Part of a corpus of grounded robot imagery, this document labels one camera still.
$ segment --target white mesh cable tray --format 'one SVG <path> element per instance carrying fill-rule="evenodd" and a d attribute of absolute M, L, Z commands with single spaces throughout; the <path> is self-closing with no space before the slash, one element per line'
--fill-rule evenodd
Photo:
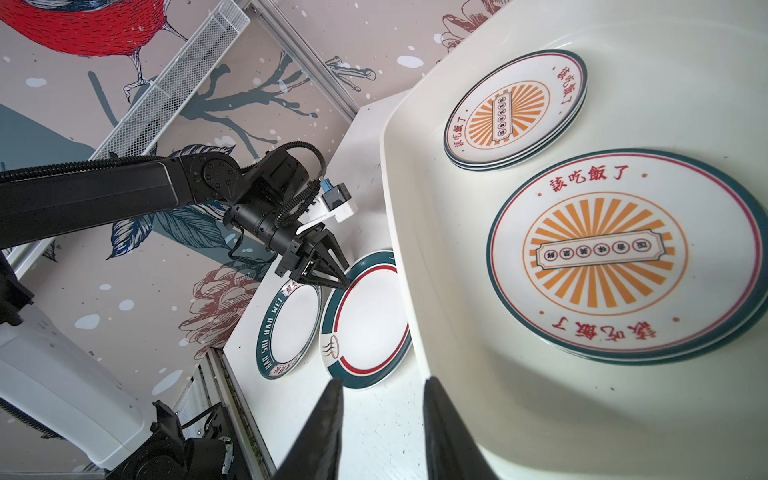
<path fill-rule="evenodd" d="M 181 112 L 250 18 L 232 0 L 221 0 L 173 60 L 131 106 L 90 160 L 147 154 Z"/>

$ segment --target orange sunburst pattern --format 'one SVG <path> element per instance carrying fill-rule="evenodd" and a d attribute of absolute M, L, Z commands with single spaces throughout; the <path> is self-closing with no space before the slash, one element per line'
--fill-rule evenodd
<path fill-rule="evenodd" d="M 548 105 L 549 92 L 543 84 L 521 81 L 508 85 L 487 97 L 472 112 L 467 142 L 475 148 L 491 149 L 515 141 L 533 129 Z"/>
<path fill-rule="evenodd" d="M 660 239 L 663 254 L 632 261 L 632 254 L 642 255 L 633 251 L 632 239 L 642 235 Z M 682 231 L 664 210 L 615 193 L 582 195 L 552 207 L 528 232 L 525 249 L 528 276 L 541 293 L 570 310 L 596 315 L 628 313 L 655 303 L 677 285 L 687 259 Z M 544 249 L 580 265 L 542 268 L 537 253 Z"/>

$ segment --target oval plate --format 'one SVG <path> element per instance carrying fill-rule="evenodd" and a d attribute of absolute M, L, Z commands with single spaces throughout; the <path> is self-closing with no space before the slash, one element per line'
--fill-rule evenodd
<path fill-rule="evenodd" d="M 259 373 L 277 379 L 290 372 L 310 347 L 320 323 L 320 288 L 286 282 L 266 309 L 256 348 Z"/>
<path fill-rule="evenodd" d="M 411 346 L 395 255 L 366 255 L 346 271 L 347 291 L 334 290 L 320 327 L 320 355 L 331 376 L 350 389 L 380 382 Z"/>
<path fill-rule="evenodd" d="M 767 228 L 757 200 L 715 168 L 602 151 L 512 194 L 488 236 L 488 273 L 515 318 L 572 353 L 673 361 L 760 318 Z"/>
<path fill-rule="evenodd" d="M 445 126 L 451 161 L 495 170 L 529 158 L 555 140 L 584 100 L 587 69 L 565 50 L 542 50 L 486 75 L 464 96 Z"/>

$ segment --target pink flower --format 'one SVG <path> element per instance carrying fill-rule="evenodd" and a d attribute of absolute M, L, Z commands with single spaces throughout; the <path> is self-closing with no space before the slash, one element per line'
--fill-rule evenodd
<path fill-rule="evenodd" d="M 442 23 L 448 29 L 442 34 L 442 44 L 448 49 L 448 52 L 462 43 L 469 34 L 474 32 L 477 27 L 485 23 L 491 15 L 498 12 L 501 7 L 511 0 L 468 0 L 462 5 L 462 14 L 464 18 L 455 15 L 444 15 Z"/>
<path fill-rule="evenodd" d="M 195 353 L 196 359 L 203 358 L 208 347 L 223 346 L 230 338 L 259 285 L 258 280 L 225 265 L 195 283 L 190 313 L 196 316 L 182 322 L 179 329 L 189 331 L 188 342 L 203 345 Z"/>

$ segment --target wall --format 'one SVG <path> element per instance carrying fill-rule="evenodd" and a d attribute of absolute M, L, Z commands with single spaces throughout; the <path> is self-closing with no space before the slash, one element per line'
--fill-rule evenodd
<path fill-rule="evenodd" d="M 359 105 L 411 88 L 511 0 L 284 0 L 279 7 L 326 64 L 365 77 Z"/>
<path fill-rule="evenodd" d="M 173 0 L 167 19 L 190 35 L 215 5 Z M 87 159 L 130 107 L 125 86 L 131 100 L 142 92 L 141 85 L 131 88 L 138 79 L 131 57 L 94 48 L 86 58 L 66 53 L 71 45 L 40 45 L 44 40 L 9 26 L 17 25 L 14 7 L 0 5 L 0 57 L 7 58 L 0 61 L 0 168 Z M 49 22 L 50 11 L 32 13 L 40 25 Z M 109 49 L 114 39 L 100 42 Z M 183 42 L 158 30 L 139 51 L 143 78 L 155 76 Z M 157 152 L 218 149 L 246 165 L 275 144 L 301 138 L 330 157 L 348 126 L 254 22 Z M 311 157 L 297 157 L 316 171 Z M 22 282 L 35 305 L 129 391 L 173 405 L 204 350 L 226 341 L 271 258 L 247 237 L 237 254 L 260 265 L 233 262 L 227 254 L 236 236 L 217 221 L 221 214 L 215 204 L 184 207 L 61 236 Z M 71 471 L 88 463 L 73 445 L 40 439 L 9 420 L 0 414 L 0 471 Z"/>

